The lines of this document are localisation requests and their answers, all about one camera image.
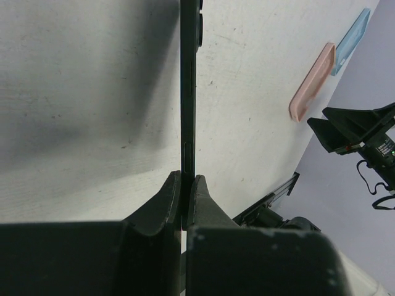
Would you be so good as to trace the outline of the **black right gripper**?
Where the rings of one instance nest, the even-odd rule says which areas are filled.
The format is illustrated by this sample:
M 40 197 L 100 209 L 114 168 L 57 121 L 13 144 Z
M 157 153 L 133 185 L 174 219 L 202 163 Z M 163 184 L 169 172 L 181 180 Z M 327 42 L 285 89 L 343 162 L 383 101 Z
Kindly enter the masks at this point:
M 307 124 L 328 153 L 358 153 L 375 170 L 394 170 L 394 141 L 386 134 L 394 127 L 394 103 L 374 110 L 327 107 L 328 119 L 309 118 Z

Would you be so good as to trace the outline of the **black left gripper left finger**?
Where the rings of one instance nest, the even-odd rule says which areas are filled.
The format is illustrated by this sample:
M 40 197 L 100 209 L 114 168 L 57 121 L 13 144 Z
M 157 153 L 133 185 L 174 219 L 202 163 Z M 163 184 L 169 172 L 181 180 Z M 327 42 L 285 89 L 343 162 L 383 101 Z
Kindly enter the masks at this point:
M 181 174 L 119 221 L 1 225 L 2 295 L 179 295 Z

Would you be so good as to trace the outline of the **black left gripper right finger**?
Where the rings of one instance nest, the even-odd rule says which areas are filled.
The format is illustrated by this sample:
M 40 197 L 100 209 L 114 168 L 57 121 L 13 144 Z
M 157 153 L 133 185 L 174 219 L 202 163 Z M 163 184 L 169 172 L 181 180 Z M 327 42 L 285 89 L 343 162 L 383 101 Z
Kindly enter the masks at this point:
M 187 295 L 349 295 L 338 251 L 317 231 L 242 228 L 195 178 L 186 239 Z

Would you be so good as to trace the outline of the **phone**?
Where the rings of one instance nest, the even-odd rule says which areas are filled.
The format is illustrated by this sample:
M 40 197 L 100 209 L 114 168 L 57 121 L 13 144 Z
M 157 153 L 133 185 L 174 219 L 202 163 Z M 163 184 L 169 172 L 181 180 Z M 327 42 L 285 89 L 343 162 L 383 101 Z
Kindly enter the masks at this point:
M 288 110 L 292 120 L 302 121 L 309 109 L 309 104 L 316 98 L 330 75 L 335 61 L 336 46 L 334 43 L 326 43 L 289 103 Z

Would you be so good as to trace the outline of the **light blue phone case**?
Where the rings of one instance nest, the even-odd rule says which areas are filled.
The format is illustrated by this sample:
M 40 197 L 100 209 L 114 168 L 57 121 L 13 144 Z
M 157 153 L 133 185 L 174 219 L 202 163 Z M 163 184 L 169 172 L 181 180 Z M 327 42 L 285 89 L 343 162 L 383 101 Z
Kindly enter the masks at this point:
M 336 47 L 336 59 L 331 76 L 336 76 L 341 70 L 349 56 L 363 38 L 367 24 L 369 21 L 371 10 L 365 8 L 356 18 L 355 22 L 350 27 L 349 31 L 344 35 L 344 38 Z

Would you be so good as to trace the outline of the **black smartphone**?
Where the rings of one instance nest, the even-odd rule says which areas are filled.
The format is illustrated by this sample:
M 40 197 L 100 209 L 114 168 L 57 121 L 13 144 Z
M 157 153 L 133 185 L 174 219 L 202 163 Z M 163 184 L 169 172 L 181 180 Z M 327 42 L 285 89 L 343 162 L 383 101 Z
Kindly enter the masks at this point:
M 182 230 L 193 221 L 191 190 L 195 180 L 196 54 L 202 46 L 203 2 L 180 2 L 180 119 Z

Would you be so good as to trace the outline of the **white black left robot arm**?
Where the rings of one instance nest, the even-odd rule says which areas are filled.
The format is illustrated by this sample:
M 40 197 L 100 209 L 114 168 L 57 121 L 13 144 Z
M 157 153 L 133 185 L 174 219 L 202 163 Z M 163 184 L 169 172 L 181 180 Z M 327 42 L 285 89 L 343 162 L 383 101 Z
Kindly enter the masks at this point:
M 242 228 L 179 171 L 118 221 L 1 225 L 2 295 L 386 295 L 322 233 Z

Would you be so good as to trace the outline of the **aluminium table edge frame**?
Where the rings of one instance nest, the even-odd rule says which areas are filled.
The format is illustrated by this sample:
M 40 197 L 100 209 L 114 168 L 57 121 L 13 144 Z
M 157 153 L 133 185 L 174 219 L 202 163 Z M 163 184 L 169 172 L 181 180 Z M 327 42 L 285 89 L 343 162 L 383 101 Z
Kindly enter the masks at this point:
M 272 210 L 272 206 L 292 193 L 299 177 L 300 174 L 294 172 L 287 182 L 235 216 L 233 221 L 242 228 L 279 228 L 285 221 L 282 216 Z

